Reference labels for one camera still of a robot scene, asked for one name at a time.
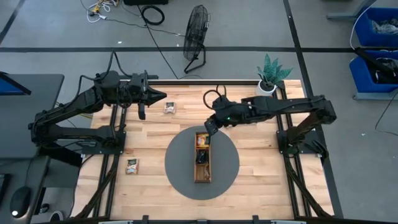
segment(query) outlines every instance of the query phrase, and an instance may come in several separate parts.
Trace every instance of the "computer mouse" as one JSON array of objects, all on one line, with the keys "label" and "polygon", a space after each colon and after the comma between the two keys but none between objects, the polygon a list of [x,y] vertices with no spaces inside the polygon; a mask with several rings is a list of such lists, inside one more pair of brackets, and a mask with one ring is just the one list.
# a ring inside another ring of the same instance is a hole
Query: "computer mouse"
[{"label": "computer mouse", "polygon": [[21,187],[14,192],[10,202],[10,212],[14,218],[20,218],[25,215],[29,208],[30,188]]}]

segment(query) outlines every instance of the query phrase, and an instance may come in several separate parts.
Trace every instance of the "wooden table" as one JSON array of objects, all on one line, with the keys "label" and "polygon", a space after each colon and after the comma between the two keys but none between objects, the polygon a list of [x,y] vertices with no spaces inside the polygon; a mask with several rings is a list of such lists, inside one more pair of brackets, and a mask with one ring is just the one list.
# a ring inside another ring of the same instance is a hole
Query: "wooden table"
[{"label": "wooden table", "polygon": [[[300,80],[286,80],[285,84],[288,98],[304,97]],[[250,220],[253,215],[266,220],[293,218],[284,161],[279,154],[275,136],[278,128],[276,118],[221,129],[232,139],[238,150],[239,174],[232,186],[219,197],[193,200],[171,186],[165,173],[165,153],[176,134],[188,127],[203,125],[213,114],[203,104],[202,96],[207,90],[215,89],[215,86],[152,87],[166,92],[167,98],[146,109],[145,121],[138,119],[136,105],[132,105],[127,112],[126,149],[119,161],[112,219],[140,220],[143,215],[149,215],[151,220]],[[240,102],[241,98],[255,95],[253,85],[228,85],[226,88],[231,101]],[[211,103],[216,95],[209,94],[207,98]],[[176,103],[175,114],[164,114],[166,101]],[[110,116],[111,108],[104,108],[94,114],[91,127],[109,125]],[[294,125],[306,116],[307,114],[293,114]],[[139,159],[138,175],[125,173],[127,160],[131,158]],[[321,161],[314,154],[302,154],[300,158],[308,190],[332,214]],[[102,156],[97,155],[82,167],[75,192],[73,215],[82,210],[97,189],[101,163]],[[300,214],[303,215],[301,195],[298,189],[296,192]]]}]

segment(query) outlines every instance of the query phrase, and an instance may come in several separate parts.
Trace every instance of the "gray floor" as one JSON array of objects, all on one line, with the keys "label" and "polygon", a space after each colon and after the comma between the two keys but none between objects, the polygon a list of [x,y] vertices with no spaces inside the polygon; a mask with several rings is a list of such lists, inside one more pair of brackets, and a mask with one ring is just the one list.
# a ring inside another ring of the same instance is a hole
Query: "gray floor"
[{"label": "gray floor", "polygon": [[[94,0],[83,0],[86,6]],[[359,0],[289,0],[302,47],[349,47],[352,22],[328,21],[327,12],[349,11]],[[206,36],[207,47],[293,47],[292,35],[280,0],[170,0],[160,6],[166,20],[158,29],[183,34],[193,6],[204,4],[211,13]],[[16,0],[0,1],[0,30],[12,14]],[[376,6],[398,7],[396,0],[379,0]],[[137,13],[136,7],[128,7]],[[136,16],[122,8],[112,8],[109,18],[143,25]],[[163,47],[183,45],[183,38],[154,32]],[[145,29],[110,21],[89,24],[79,0],[27,0],[1,47],[154,47]],[[290,79],[301,79],[295,53],[268,52],[279,57],[286,67],[294,68]],[[208,63],[193,72],[203,78],[257,78],[265,52],[208,52]],[[158,52],[118,53],[123,69],[163,79],[173,79],[171,71]],[[179,77],[187,61],[181,52],[165,52],[166,59]],[[59,102],[71,100],[81,74],[93,76],[106,69],[109,53],[0,53],[0,70],[9,73],[62,73],[65,75]],[[349,70],[354,54],[304,53],[314,94],[324,94],[335,107],[338,119],[324,126],[338,194],[345,218],[363,220],[398,220],[398,139],[374,130],[374,125],[387,105],[385,101],[354,101],[355,85]],[[91,86],[83,82],[82,89]],[[393,105],[379,129],[398,132]],[[90,120],[71,119],[77,126],[88,127]],[[52,189],[45,196],[52,210],[67,214],[72,204],[71,189]],[[44,221],[46,214],[36,217]]]}]

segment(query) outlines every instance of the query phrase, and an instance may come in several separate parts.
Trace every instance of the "blue storage container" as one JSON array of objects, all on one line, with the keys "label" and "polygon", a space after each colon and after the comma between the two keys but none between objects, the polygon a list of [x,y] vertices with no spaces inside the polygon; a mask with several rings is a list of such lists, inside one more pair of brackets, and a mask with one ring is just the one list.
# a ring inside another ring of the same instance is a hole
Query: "blue storage container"
[{"label": "blue storage container", "polygon": [[372,22],[381,22],[398,18],[398,9],[370,8],[358,20],[355,26],[359,42],[363,46],[398,47],[398,35],[378,34],[373,30]]},{"label": "blue storage container", "polygon": [[[375,50],[367,50],[366,52],[374,58],[385,57],[398,59],[398,52]],[[392,90],[398,88],[398,84],[374,83],[366,62],[360,57],[356,57],[353,61],[351,61],[351,63],[349,64],[349,68],[351,69],[351,73],[353,74],[358,93],[389,93]]]}]

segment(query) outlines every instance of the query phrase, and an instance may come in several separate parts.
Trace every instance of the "black desk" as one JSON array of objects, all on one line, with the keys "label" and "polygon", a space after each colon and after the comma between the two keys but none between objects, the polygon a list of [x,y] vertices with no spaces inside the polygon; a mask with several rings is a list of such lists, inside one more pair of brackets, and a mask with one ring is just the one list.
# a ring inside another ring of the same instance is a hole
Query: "black desk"
[{"label": "black desk", "polygon": [[[34,120],[36,113],[54,107],[63,82],[63,75],[10,75],[10,77],[27,87],[32,94],[30,96],[0,96],[2,122],[0,173],[11,174],[9,186],[0,204],[0,220],[1,223],[7,224],[30,223],[42,191],[50,158],[47,156],[33,158],[37,153],[37,148],[30,141],[27,125]],[[31,159],[28,176],[26,176]],[[18,188],[24,186],[26,177],[26,185],[31,189],[30,207],[23,217],[15,219],[10,214],[10,199]]]}]

